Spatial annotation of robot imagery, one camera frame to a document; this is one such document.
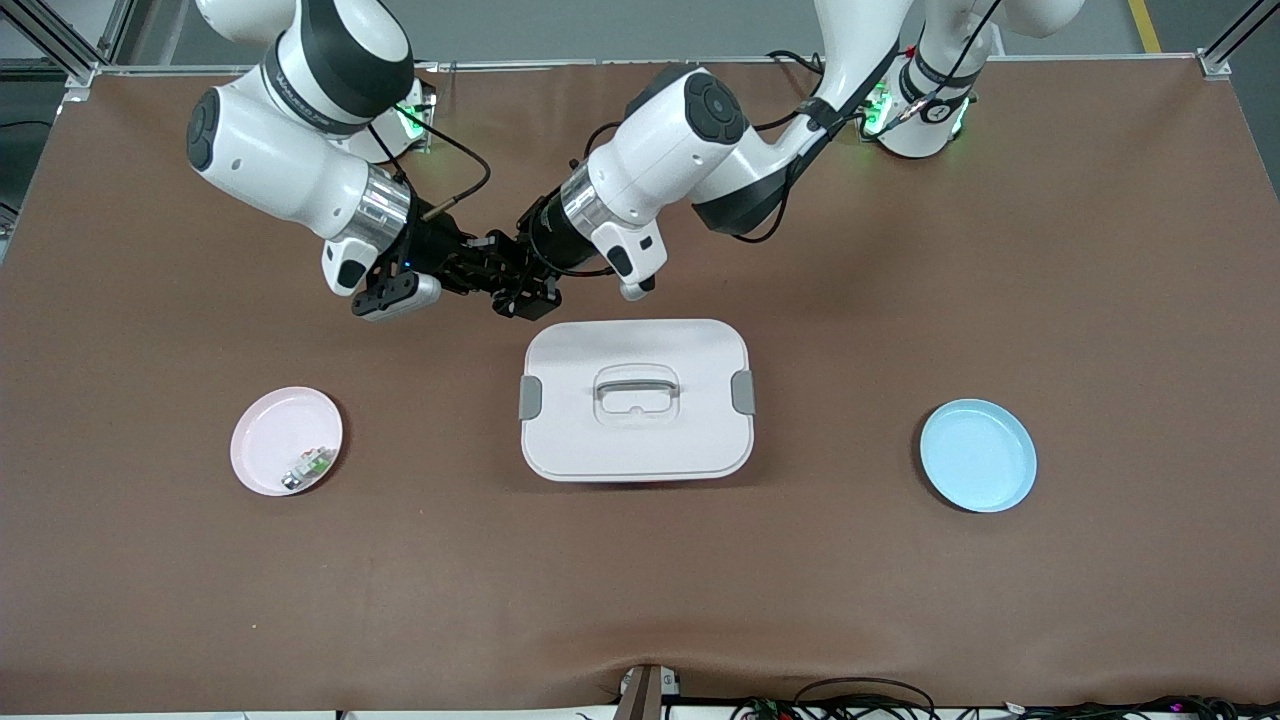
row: cable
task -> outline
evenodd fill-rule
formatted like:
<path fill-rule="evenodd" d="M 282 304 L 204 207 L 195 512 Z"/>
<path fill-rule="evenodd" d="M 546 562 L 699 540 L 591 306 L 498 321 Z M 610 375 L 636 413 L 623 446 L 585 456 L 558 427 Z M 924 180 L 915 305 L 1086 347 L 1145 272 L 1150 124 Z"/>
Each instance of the cable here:
<path fill-rule="evenodd" d="M 582 160 L 586 160 L 591 155 L 591 150 L 595 149 L 595 140 L 600 137 L 600 133 L 609 128 L 622 127 L 622 120 L 613 120 L 604 123 L 603 126 L 595 128 L 595 132 L 586 138 L 586 149 L 582 150 Z"/>
<path fill-rule="evenodd" d="M 791 177 L 790 177 L 790 170 L 787 170 L 787 177 L 783 179 L 782 200 L 778 201 L 778 211 L 773 214 L 773 224 L 769 225 L 769 229 L 765 231 L 764 234 L 758 236 L 758 237 L 748 237 L 745 234 L 735 234 L 735 236 L 732 236 L 733 240 L 740 240 L 742 242 L 756 245 L 756 243 L 764 242 L 765 240 L 769 240 L 771 237 L 773 237 L 773 233 L 778 232 L 778 227 L 782 225 L 782 215 L 786 215 L 786 213 L 787 213 L 787 199 L 788 197 L 791 197 Z"/>
<path fill-rule="evenodd" d="M 805 687 L 800 688 L 799 691 L 796 691 L 796 694 L 791 700 L 791 702 L 792 703 L 799 703 L 800 698 L 804 697 L 805 693 L 815 691 L 818 688 L 824 688 L 824 687 L 828 687 L 828 685 L 847 685 L 847 684 L 892 685 L 892 687 L 896 687 L 896 688 L 902 688 L 902 689 L 910 691 L 910 692 L 913 692 L 913 693 L 915 693 L 915 694 L 918 694 L 918 696 L 920 696 L 920 697 L 924 698 L 924 701 L 928 703 L 929 716 L 933 720 L 937 720 L 937 717 L 938 717 L 937 712 L 936 712 L 937 705 L 933 702 L 933 697 L 929 696 L 929 693 L 922 691 L 920 688 L 918 688 L 918 687 L 915 687 L 915 685 L 913 685 L 910 683 L 904 683 L 901 680 L 890 680 L 887 678 L 872 678 L 872 676 L 864 676 L 864 675 L 852 675 L 852 676 L 849 676 L 849 678 L 831 678 L 831 679 L 827 679 L 827 680 L 818 680 L 815 683 L 809 683 L 808 685 L 805 685 Z M 849 698 L 849 697 L 856 697 L 856 696 L 840 696 L 838 698 L 831 698 L 827 702 L 831 702 L 832 700 L 845 700 L 845 698 Z M 887 696 L 869 696 L 869 697 L 887 698 L 890 701 L 895 700 L 895 698 L 888 698 Z M 908 702 L 904 702 L 904 701 L 897 701 L 897 702 L 900 703 L 900 706 L 906 706 L 906 707 L 916 706 L 916 707 L 919 707 L 915 703 L 908 703 Z"/>
<path fill-rule="evenodd" d="M 964 49 L 960 50 L 960 55 L 956 58 L 956 61 L 951 64 L 951 70 L 947 73 L 947 77 L 942 78 L 942 82 L 940 82 L 937 87 L 925 94 L 924 97 L 920 97 L 915 102 L 908 105 L 901 114 L 899 114 L 892 120 L 884 123 L 884 127 L 881 128 L 879 132 L 870 135 L 863 133 L 863 138 L 876 140 L 881 137 L 886 132 L 896 128 L 897 126 L 905 123 L 906 120 L 910 120 L 916 115 L 916 113 L 923 110 L 928 104 L 933 102 L 938 97 L 938 94 L 942 92 L 942 88 L 947 87 L 951 83 L 951 81 L 955 79 L 956 73 L 960 72 L 960 64 L 964 63 L 964 59 L 969 55 L 969 50 L 973 47 L 974 41 L 978 40 L 979 35 L 982 35 L 982 28 L 987 27 L 987 22 L 991 19 L 991 15 L 996 14 L 996 8 L 1000 6 L 1001 1 L 1002 0 L 996 0 L 995 3 L 991 4 L 991 8 L 987 8 L 987 12 L 982 15 L 982 19 L 978 20 L 978 27 L 974 28 L 973 35 L 969 36 L 968 41 L 965 41 Z"/>
<path fill-rule="evenodd" d="M 814 74 L 820 76 L 823 70 L 826 70 L 826 68 L 822 67 L 822 58 L 819 58 L 817 53 L 813 54 L 813 59 L 810 60 L 805 60 L 799 53 L 794 53 L 791 50 L 774 50 L 772 53 L 767 53 L 765 55 L 773 58 L 774 60 L 778 58 L 795 60 L 797 65 Z"/>
<path fill-rule="evenodd" d="M 374 140 L 378 141 L 378 146 L 383 149 L 383 152 L 387 154 L 387 159 L 390 160 L 392 167 L 396 168 L 396 181 L 407 184 L 408 191 L 412 192 L 413 195 L 417 195 L 417 191 L 413 190 L 413 183 L 410 182 L 408 174 L 404 172 L 404 168 L 399 165 L 399 160 L 396 159 L 396 155 L 392 155 L 390 147 L 387 147 L 387 143 L 383 142 L 381 136 L 378 135 L 378 131 L 374 129 L 372 124 L 369 126 L 369 135 L 374 136 Z"/>
<path fill-rule="evenodd" d="M 867 115 L 865 115 L 865 113 L 863 113 L 863 111 L 859 110 L 859 111 L 855 111 L 849 118 L 849 120 L 854 122 L 858 118 L 864 118 L 865 119 Z M 782 122 L 786 122 L 787 119 L 788 118 L 783 118 L 782 120 L 777 120 L 777 122 L 778 122 L 778 124 L 781 124 Z M 795 181 L 796 181 L 796 178 L 792 177 L 792 174 L 791 174 L 791 167 L 788 165 L 787 167 L 787 173 L 786 173 L 786 176 L 783 176 L 782 200 L 778 201 L 778 211 L 773 215 L 773 224 L 769 225 L 769 229 L 765 231 L 764 234 L 756 236 L 756 237 L 748 237 L 745 234 L 735 234 L 735 236 L 732 236 L 733 240 L 739 240 L 739 241 L 742 241 L 742 242 L 756 245 L 756 243 L 764 242 L 765 240 L 769 240 L 771 237 L 773 237 L 773 233 L 778 232 L 778 228 L 782 227 L 782 217 L 787 213 L 787 200 L 791 197 L 791 187 L 795 184 Z"/>
<path fill-rule="evenodd" d="M 1261 8 L 1262 3 L 1265 1 L 1266 0 L 1253 0 L 1253 5 L 1249 5 L 1248 10 L 1240 13 L 1240 17 L 1235 18 L 1235 22 L 1231 23 L 1231 27 L 1226 28 L 1226 32 L 1220 35 L 1219 38 L 1213 41 L 1213 45 L 1208 46 L 1208 50 L 1206 50 L 1204 54 L 1212 55 L 1213 51 L 1217 50 L 1217 46 L 1221 45 L 1224 40 L 1226 40 L 1226 36 L 1231 35 L 1235 31 L 1235 28 L 1240 27 L 1240 23 L 1247 20 L 1249 15 L 1252 15 L 1258 8 Z"/>
<path fill-rule="evenodd" d="M 479 163 L 481 168 L 484 168 L 484 177 L 480 178 L 480 181 L 476 182 L 475 184 L 472 184 L 471 187 L 468 187 L 468 188 L 463 190 L 462 192 L 460 192 L 460 193 L 454 195 L 453 197 L 451 197 L 449 202 L 448 202 L 449 206 L 453 206 L 453 205 L 457 205 L 458 202 L 462 202 L 467 197 L 471 197 L 472 195 L 475 195 L 481 187 L 484 187 L 485 184 L 488 184 L 489 178 L 493 177 L 493 168 L 489 167 L 489 163 L 485 161 L 484 158 L 481 158 L 477 152 L 475 152 L 474 150 L 471 150 L 466 145 L 462 145 L 457 140 L 453 140 L 452 137 L 444 135 L 443 132 L 440 132 L 440 131 L 435 129 L 434 127 L 426 124 L 425 122 L 417 119 L 417 117 L 415 117 L 412 113 L 404 110 L 399 105 L 392 105 L 392 106 L 396 108 L 396 111 L 398 111 L 401 115 L 404 115 L 406 118 L 408 118 L 410 120 L 412 120 L 413 124 L 416 124 L 417 127 L 425 129 L 426 132 L 429 132 L 429 133 L 439 137 L 444 142 L 448 142 L 449 145 L 457 147 L 458 150 L 462 151 L 463 155 L 466 155 L 467 158 L 471 158 L 472 160 L 475 160 L 476 163 Z"/>
<path fill-rule="evenodd" d="M 1244 35 L 1242 35 L 1240 38 L 1235 41 L 1235 45 L 1231 45 L 1230 47 L 1226 49 L 1226 53 L 1222 53 L 1222 59 L 1225 60 L 1225 59 L 1230 58 L 1231 53 L 1235 53 L 1235 49 L 1239 47 L 1245 40 L 1248 40 L 1249 36 L 1253 35 L 1253 32 L 1256 29 L 1258 29 L 1268 19 L 1271 19 L 1271 15 L 1274 15 L 1276 10 L 1280 10 L 1280 5 L 1272 5 L 1271 9 L 1267 10 L 1267 14 L 1262 15 L 1261 20 L 1258 20 L 1257 23 L 1254 23 L 1253 27 L 1251 27 L 1249 29 L 1247 29 L 1244 32 Z"/>
<path fill-rule="evenodd" d="M 18 126 L 45 126 L 49 129 L 54 128 L 54 123 L 50 123 L 49 120 L 18 120 L 18 122 L 14 122 L 14 123 L 3 123 L 3 124 L 0 124 L 0 129 L 4 129 L 4 128 L 15 128 Z"/>
<path fill-rule="evenodd" d="M 792 53 L 791 50 L 774 50 L 772 53 L 768 53 L 767 56 L 773 58 L 774 60 L 777 60 L 778 58 L 788 58 L 791 60 L 795 60 L 800 67 L 803 67 L 804 69 L 809 70 L 810 73 L 817 74 L 819 77 L 818 85 L 815 85 L 813 87 L 813 90 L 809 91 L 809 97 L 813 97 L 813 94 L 818 92 L 818 87 L 822 85 L 822 79 L 820 79 L 822 74 L 827 70 L 827 68 L 823 67 L 822 58 L 819 58 L 817 53 L 813 54 L 813 59 L 812 60 L 805 60 L 804 58 L 800 56 L 799 53 Z M 773 129 L 776 127 L 781 127 L 781 126 L 785 126 L 785 124 L 790 123 L 791 120 L 796 119 L 796 117 L 799 117 L 799 115 L 800 115 L 800 113 L 797 113 L 795 110 L 791 110 L 790 113 L 787 113 L 786 115 L 782 115 L 781 118 L 778 118 L 776 120 L 771 120 L 768 123 L 760 123 L 758 126 L 751 126 L 751 129 L 754 129 L 755 132 L 763 132 L 763 131 L 767 131 L 767 129 Z"/>

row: plate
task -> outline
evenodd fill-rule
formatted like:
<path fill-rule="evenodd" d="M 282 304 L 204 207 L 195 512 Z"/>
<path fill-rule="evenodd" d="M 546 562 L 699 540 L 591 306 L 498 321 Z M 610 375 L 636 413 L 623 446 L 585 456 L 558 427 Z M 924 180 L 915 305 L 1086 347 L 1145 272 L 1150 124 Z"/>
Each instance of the plate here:
<path fill-rule="evenodd" d="M 986 400 L 952 400 L 920 433 L 924 474 L 942 497 L 974 512 L 1018 505 L 1036 484 L 1036 446 L 1018 418 Z"/>
<path fill-rule="evenodd" d="M 232 469 L 248 489 L 269 496 L 300 493 L 319 478 L 288 489 L 280 479 L 314 447 L 342 451 L 342 415 L 325 393 L 285 387 L 257 398 L 232 432 Z"/>

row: green led light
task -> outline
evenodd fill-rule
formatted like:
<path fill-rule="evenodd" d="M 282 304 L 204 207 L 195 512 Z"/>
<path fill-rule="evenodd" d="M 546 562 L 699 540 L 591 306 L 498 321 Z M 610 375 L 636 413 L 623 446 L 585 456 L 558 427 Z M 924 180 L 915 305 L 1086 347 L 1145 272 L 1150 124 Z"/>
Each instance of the green led light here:
<path fill-rule="evenodd" d="M 869 97 L 870 105 L 867 108 L 867 120 L 863 123 L 863 132 L 876 135 L 888 120 L 888 111 L 893 108 L 893 94 L 888 91 L 884 81 L 876 83 Z"/>
<path fill-rule="evenodd" d="M 399 108 L 406 113 L 408 113 L 410 115 L 413 115 L 419 120 L 426 122 L 422 119 L 422 114 L 415 110 L 412 105 L 399 105 Z M 422 126 L 408 119 L 404 114 L 396 113 L 396 117 L 399 118 L 401 124 L 404 126 L 404 133 L 410 137 L 410 140 L 417 140 L 424 135 L 426 135 L 426 131 L 422 129 Z"/>
<path fill-rule="evenodd" d="M 960 132 L 960 126 L 964 123 L 964 111 L 969 109 L 969 99 L 965 97 L 964 102 L 960 104 L 960 109 L 956 110 L 956 122 L 951 126 L 951 137 L 955 137 Z"/>

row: gray clip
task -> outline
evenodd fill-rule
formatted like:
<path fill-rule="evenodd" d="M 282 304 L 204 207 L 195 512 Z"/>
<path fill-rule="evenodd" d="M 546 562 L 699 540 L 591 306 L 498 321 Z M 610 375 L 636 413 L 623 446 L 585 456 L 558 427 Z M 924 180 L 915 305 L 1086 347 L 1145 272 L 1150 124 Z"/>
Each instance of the gray clip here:
<path fill-rule="evenodd" d="M 520 377 L 520 419 L 532 420 L 543 411 L 543 380 L 534 375 Z"/>
<path fill-rule="evenodd" d="M 751 370 L 739 370 L 728 379 L 730 395 L 733 397 L 733 410 L 741 415 L 755 415 L 755 383 Z"/>

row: yellow line on floor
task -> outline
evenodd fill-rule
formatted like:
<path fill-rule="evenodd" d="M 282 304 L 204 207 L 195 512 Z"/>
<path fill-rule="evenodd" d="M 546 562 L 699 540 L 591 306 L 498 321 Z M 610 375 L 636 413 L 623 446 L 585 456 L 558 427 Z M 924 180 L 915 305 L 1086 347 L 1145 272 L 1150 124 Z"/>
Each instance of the yellow line on floor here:
<path fill-rule="evenodd" d="M 1133 24 L 1138 26 L 1142 50 L 1144 53 L 1160 53 L 1160 38 L 1156 37 L 1156 26 L 1151 24 L 1147 0 L 1129 0 L 1129 12 L 1133 14 Z"/>

